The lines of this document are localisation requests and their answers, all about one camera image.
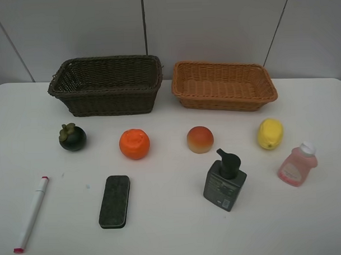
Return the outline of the grey felt board eraser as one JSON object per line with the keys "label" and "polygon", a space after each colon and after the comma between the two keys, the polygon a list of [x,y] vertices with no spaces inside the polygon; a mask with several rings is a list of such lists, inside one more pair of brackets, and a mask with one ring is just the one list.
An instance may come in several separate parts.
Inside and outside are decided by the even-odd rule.
{"label": "grey felt board eraser", "polygon": [[99,226],[103,229],[125,227],[130,190],[130,178],[124,175],[106,179],[100,207]]}

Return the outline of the dark green mangosteen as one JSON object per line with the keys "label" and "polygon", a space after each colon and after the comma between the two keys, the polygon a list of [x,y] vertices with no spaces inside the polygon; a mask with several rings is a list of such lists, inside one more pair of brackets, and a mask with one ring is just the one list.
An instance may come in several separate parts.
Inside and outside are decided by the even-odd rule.
{"label": "dark green mangosteen", "polygon": [[59,144],[65,150],[72,152],[81,150],[86,145],[87,135],[83,129],[74,123],[63,124],[59,132]]}

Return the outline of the orange mandarin fruit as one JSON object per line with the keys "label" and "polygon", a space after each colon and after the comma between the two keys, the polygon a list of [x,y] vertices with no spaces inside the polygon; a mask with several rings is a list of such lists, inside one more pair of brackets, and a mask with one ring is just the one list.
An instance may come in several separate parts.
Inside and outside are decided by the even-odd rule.
{"label": "orange mandarin fruit", "polygon": [[121,135],[119,139],[120,151],[129,159],[142,159],[150,150],[150,139],[141,129],[130,129]]}

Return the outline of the pink bottle white cap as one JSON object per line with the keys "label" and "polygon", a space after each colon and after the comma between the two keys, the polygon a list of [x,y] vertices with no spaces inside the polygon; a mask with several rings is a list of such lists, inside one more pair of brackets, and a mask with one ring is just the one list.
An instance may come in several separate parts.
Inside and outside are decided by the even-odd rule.
{"label": "pink bottle white cap", "polygon": [[301,186],[306,181],[310,171],[318,165],[315,152],[315,146],[308,141],[293,148],[291,154],[278,169],[278,177],[291,186]]}

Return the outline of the orange wicker basket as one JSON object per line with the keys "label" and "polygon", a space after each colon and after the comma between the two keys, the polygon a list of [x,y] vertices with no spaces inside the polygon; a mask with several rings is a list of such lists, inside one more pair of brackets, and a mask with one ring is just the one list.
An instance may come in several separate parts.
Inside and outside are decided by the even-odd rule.
{"label": "orange wicker basket", "polygon": [[257,111],[278,98],[266,69],[257,64],[180,61],[172,94],[185,108]]}

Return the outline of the red yellow peach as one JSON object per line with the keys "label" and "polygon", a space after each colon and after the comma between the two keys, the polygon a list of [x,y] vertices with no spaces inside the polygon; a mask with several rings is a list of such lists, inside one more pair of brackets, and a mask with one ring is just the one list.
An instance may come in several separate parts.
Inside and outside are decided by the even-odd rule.
{"label": "red yellow peach", "polygon": [[195,126],[188,132],[186,142],[193,153],[207,153],[214,144],[213,133],[207,127]]}

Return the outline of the dark brown wicker basket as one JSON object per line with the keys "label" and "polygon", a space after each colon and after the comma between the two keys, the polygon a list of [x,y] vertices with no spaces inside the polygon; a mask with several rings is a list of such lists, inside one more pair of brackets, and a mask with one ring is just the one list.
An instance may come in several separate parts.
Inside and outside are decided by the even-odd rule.
{"label": "dark brown wicker basket", "polygon": [[48,93],[75,117],[150,113],[162,83],[154,55],[113,55],[65,61]]}

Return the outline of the white marker red caps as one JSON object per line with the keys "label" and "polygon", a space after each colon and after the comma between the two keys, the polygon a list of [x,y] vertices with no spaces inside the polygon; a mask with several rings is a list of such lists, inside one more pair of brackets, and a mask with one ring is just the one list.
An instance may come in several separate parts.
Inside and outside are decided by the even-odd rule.
{"label": "white marker red caps", "polygon": [[42,201],[45,196],[45,192],[49,183],[49,177],[43,176],[41,181],[34,192],[33,200],[31,201],[30,208],[26,213],[26,219],[24,220],[24,224],[20,233],[20,237],[18,239],[17,245],[14,248],[14,254],[21,254],[25,251],[29,237],[34,228],[34,224],[36,222],[36,218],[40,211],[40,207]]}

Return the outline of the yellow lemon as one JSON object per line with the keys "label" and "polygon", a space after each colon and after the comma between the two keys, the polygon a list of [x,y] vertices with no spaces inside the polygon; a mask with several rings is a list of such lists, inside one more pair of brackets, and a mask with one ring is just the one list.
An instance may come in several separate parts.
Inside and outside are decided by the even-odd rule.
{"label": "yellow lemon", "polygon": [[267,150],[277,148],[283,139],[284,128],[277,119],[265,119],[259,125],[257,142],[260,147]]}

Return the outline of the dark grey pump bottle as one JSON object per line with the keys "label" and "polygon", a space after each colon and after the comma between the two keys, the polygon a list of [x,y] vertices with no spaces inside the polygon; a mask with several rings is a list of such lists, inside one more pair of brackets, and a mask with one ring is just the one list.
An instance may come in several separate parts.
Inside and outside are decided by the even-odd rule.
{"label": "dark grey pump bottle", "polygon": [[247,174],[240,170],[241,159],[232,153],[217,149],[221,160],[216,160],[209,171],[204,185],[203,196],[209,202],[229,212],[232,210]]}

